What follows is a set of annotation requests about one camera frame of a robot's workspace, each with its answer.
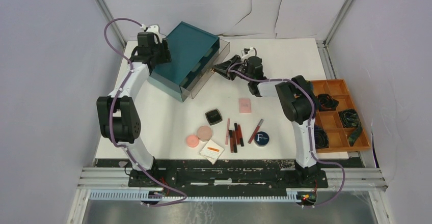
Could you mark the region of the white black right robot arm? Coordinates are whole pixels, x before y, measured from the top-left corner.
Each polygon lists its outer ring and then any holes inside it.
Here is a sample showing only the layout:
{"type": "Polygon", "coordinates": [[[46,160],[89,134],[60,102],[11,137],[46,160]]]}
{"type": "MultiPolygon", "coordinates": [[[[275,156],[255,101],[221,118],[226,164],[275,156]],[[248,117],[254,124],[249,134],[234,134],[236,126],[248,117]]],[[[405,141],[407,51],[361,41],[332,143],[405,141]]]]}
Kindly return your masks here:
{"type": "Polygon", "coordinates": [[[228,61],[213,66],[213,71],[228,80],[236,77],[248,81],[252,95],[276,97],[284,116],[291,122],[296,147],[294,181],[300,187],[308,187],[319,173],[314,139],[314,123],[318,101],[311,83],[302,75],[291,79],[267,78],[262,59],[252,56],[241,59],[235,55],[228,61]]]}

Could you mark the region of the dark red lipstick tube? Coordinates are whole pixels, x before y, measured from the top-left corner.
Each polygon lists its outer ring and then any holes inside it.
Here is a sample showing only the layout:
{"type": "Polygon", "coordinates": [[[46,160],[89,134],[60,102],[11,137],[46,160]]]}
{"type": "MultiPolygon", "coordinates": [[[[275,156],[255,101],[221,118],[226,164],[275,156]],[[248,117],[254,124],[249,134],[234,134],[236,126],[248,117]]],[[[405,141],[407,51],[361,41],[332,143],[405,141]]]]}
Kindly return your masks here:
{"type": "Polygon", "coordinates": [[[239,134],[238,134],[238,124],[237,123],[234,123],[234,133],[235,133],[236,144],[240,145],[240,138],[239,138],[239,134]]]}

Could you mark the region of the clear smoked drawer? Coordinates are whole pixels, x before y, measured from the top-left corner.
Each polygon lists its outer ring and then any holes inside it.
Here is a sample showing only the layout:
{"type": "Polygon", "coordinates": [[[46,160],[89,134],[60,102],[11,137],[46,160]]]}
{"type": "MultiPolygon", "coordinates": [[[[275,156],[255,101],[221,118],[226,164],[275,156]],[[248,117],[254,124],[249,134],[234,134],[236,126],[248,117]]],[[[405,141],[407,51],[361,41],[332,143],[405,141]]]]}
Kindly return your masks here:
{"type": "Polygon", "coordinates": [[[230,52],[230,42],[219,39],[219,49],[212,47],[203,61],[192,69],[181,83],[182,95],[194,99],[214,74],[213,66],[225,60],[230,52]]]}

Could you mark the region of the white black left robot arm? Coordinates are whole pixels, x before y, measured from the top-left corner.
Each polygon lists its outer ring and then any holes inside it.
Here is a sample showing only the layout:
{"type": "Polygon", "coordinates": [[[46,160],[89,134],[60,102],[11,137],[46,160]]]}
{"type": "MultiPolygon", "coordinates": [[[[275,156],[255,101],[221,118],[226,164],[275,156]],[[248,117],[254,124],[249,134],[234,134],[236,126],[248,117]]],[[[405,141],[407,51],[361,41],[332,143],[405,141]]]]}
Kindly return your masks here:
{"type": "Polygon", "coordinates": [[[101,135],[123,150],[132,168],[142,171],[142,182],[150,187],[159,183],[160,172],[153,168],[154,157],[140,137],[142,123],[134,100],[154,68],[171,60],[166,38],[153,32],[139,33],[120,85],[96,101],[101,135]]]}

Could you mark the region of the black lipstick tube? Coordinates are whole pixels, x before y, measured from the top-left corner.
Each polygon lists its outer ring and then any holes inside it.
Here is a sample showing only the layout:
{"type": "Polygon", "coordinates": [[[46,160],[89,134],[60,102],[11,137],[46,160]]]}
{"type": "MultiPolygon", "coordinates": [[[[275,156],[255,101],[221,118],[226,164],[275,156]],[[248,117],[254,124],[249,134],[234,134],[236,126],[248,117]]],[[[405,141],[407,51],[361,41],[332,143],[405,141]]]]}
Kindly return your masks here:
{"type": "Polygon", "coordinates": [[[230,152],[234,153],[234,138],[232,130],[229,130],[229,143],[230,143],[230,152]]]}

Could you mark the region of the pink square palette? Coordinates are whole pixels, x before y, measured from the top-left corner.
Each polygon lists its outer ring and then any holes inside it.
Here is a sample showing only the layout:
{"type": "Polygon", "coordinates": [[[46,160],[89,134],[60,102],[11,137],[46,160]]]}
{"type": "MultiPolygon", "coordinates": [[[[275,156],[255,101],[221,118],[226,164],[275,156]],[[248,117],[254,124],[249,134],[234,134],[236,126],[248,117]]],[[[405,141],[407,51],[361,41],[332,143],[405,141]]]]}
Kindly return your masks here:
{"type": "Polygon", "coordinates": [[[240,114],[250,114],[252,112],[250,98],[239,98],[238,103],[240,114]]]}

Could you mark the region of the dark brown lip gloss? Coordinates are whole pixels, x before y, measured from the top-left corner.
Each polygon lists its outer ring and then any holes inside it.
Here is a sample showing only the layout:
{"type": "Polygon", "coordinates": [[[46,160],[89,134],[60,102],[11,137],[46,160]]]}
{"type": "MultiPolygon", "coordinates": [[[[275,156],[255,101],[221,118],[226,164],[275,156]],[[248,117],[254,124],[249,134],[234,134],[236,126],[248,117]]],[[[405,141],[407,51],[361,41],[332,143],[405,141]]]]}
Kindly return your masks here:
{"type": "Polygon", "coordinates": [[[233,148],[233,152],[237,153],[236,132],[234,130],[232,130],[231,132],[232,132],[232,148],[233,148]]]}

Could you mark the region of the pink lip pencil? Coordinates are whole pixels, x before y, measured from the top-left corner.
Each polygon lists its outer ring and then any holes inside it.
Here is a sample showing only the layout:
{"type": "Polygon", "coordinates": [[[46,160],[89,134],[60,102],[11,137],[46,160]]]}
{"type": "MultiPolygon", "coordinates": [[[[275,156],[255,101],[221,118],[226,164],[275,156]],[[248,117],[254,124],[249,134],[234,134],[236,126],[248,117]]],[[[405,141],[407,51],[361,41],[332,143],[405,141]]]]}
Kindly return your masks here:
{"type": "Polygon", "coordinates": [[[230,130],[230,118],[227,119],[225,145],[229,144],[229,137],[230,137],[229,130],[230,130]]]}

